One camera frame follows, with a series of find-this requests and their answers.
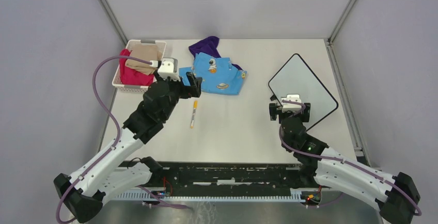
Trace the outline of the black framed whiteboard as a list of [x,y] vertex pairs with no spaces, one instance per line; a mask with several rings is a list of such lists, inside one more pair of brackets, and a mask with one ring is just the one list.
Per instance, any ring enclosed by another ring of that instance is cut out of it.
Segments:
[[281,105],[280,98],[288,94],[299,94],[303,104],[311,104],[309,122],[304,123],[308,131],[339,107],[333,94],[297,53],[271,77],[268,88],[273,93],[271,100],[277,101],[278,105]]

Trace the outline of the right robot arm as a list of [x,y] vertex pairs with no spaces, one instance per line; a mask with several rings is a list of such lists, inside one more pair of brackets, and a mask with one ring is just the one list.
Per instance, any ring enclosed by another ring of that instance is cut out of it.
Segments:
[[269,104],[270,119],[280,124],[282,147],[304,166],[298,173],[303,186],[316,183],[340,191],[377,210],[389,223],[411,223],[413,217],[422,215],[420,194],[409,175],[373,169],[309,135],[304,126],[309,109],[310,104],[291,100]]

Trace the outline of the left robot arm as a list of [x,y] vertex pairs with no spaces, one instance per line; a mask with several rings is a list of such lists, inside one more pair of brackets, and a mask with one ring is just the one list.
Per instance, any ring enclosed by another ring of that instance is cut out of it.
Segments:
[[151,84],[136,110],[122,126],[117,126],[117,136],[112,143],[75,172],[61,173],[54,179],[60,197],[56,209],[58,223],[63,223],[60,218],[62,205],[71,212],[73,221],[86,223],[119,194],[146,183],[152,187],[161,183],[159,164],[151,158],[141,160],[128,171],[116,173],[115,170],[163,129],[180,99],[200,97],[202,78],[188,72],[186,79],[189,81],[187,86],[182,77]]

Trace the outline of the white marker pen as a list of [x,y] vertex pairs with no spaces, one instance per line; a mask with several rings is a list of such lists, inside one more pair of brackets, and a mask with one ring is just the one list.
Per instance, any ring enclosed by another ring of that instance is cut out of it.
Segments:
[[192,111],[191,122],[190,122],[190,128],[191,129],[194,128],[195,116],[196,116],[196,111],[197,111],[197,105],[198,105],[198,101],[195,100],[194,103],[193,103],[193,111]]

